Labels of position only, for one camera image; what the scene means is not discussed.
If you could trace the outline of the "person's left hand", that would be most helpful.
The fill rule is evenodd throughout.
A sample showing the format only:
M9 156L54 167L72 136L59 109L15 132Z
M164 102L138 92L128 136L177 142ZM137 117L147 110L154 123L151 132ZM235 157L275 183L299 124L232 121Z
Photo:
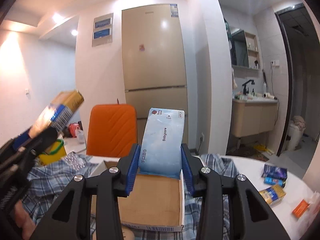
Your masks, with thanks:
M35 223L25 211L22 201L19 200L14 207L14 219L17 226L22 229L22 239L29 240L36 229Z

